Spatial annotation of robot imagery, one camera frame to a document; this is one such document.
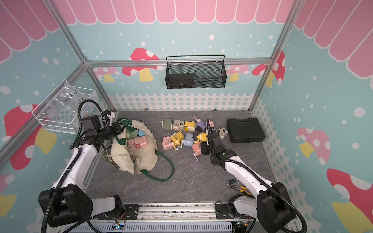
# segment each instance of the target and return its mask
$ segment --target green strap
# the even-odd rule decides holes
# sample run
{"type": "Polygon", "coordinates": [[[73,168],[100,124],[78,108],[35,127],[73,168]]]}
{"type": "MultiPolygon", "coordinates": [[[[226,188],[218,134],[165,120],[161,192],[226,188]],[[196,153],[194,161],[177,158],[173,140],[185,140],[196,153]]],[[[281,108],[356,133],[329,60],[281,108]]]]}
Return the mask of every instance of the green strap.
{"type": "Polygon", "coordinates": [[[175,168],[173,167],[173,164],[172,164],[171,160],[169,158],[167,158],[164,154],[162,154],[161,152],[159,152],[158,150],[156,150],[156,155],[157,156],[162,156],[163,158],[165,158],[171,164],[171,168],[172,168],[171,175],[169,177],[167,177],[166,179],[160,179],[160,178],[154,177],[151,174],[149,174],[148,170],[146,170],[146,169],[142,169],[141,172],[144,175],[146,175],[147,177],[149,177],[150,179],[153,179],[155,181],[165,182],[165,181],[171,179],[171,177],[173,176],[173,173],[175,171],[175,168]]]}

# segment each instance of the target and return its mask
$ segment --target white lattice pattern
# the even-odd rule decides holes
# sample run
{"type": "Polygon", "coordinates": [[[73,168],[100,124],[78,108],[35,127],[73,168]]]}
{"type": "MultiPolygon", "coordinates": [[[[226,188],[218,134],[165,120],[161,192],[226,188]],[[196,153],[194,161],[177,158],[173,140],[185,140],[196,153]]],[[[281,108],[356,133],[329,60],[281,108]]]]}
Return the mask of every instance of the white lattice pattern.
{"type": "Polygon", "coordinates": [[[265,132],[266,138],[262,144],[269,165],[274,172],[275,181],[285,185],[293,205],[306,219],[309,232],[320,233],[321,223],[315,221],[311,215],[313,207],[305,202],[306,193],[299,188],[300,180],[294,177],[294,168],[288,164],[289,157],[284,155],[285,148],[280,146],[281,139],[276,137],[277,131],[273,131],[273,124],[270,123],[270,117],[267,117],[267,111],[264,110],[261,99],[258,99],[253,109],[253,116],[259,119],[265,132]]]}
{"type": "Polygon", "coordinates": [[[127,96],[119,96],[116,94],[114,97],[109,95],[112,103],[119,110],[208,110],[208,109],[220,109],[220,110],[244,110],[250,107],[250,104],[254,98],[254,93],[250,95],[231,95],[230,93],[224,95],[213,94],[209,95],[149,95],[131,94],[127,96]]]}

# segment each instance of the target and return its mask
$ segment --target light blue wall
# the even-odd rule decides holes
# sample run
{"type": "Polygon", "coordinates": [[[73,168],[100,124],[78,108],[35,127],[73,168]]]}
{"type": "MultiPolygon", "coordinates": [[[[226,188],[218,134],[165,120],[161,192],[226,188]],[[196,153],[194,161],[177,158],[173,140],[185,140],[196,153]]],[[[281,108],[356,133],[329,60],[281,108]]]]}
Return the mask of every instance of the light blue wall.
{"type": "MultiPolygon", "coordinates": [[[[373,183],[373,90],[369,80],[357,79],[346,69],[345,62],[336,62],[329,56],[328,49],[320,49],[313,39],[304,36],[303,31],[293,29],[283,51],[286,56],[284,80],[281,86],[274,81],[272,88],[265,87],[254,109],[254,115],[261,118],[263,129],[267,131],[264,145],[270,166],[279,181],[290,190],[293,203],[306,215],[310,232],[348,232],[332,206],[332,202],[347,203],[348,198],[333,188],[326,172],[336,169],[373,183]],[[363,108],[365,114],[357,117],[359,115],[354,114],[356,108],[363,108]],[[268,117],[269,124],[264,124],[268,117]],[[298,128],[327,134],[330,158],[325,165],[319,162],[316,152],[309,158],[302,154],[300,145],[304,140],[299,138],[298,128]],[[275,158],[281,150],[270,154],[276,144],[284,150],[287,157],[284,161],[275,158]],[[294,172],[289,177],[295,181],[283,176],[292,168],[294,172]]],[[[361,189],[350,195],[359,195],[363,203],[371,206],[372,199],[364,192],[361,189]]],[[[354,212],[346,215],[355,229],[351,232],[363,233],[360,231],[363,220],[354,219],[354,212]]]]}

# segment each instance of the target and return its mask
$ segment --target wall-mounted basket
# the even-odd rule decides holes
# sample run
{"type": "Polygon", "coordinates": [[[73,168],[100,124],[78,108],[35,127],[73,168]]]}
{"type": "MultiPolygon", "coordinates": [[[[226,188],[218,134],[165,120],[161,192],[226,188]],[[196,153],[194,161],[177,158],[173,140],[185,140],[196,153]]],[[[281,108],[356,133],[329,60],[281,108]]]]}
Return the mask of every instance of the wall-mounted basket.
{"type": "Polygon", "coordinates": [[[224,55],[166,57],[167,89],[223,88],[227,80],[224,55]]]}

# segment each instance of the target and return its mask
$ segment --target black box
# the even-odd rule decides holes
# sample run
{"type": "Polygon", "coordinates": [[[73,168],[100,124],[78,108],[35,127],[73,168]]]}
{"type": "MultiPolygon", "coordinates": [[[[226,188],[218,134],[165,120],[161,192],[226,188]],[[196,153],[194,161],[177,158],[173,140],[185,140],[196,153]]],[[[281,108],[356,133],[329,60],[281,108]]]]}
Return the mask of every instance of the black box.
{"type": "Polygon", "coordinates": [[[232,143],[263,142],[266,138],[258,118],[228,119],[227,129],[232,143]]]}

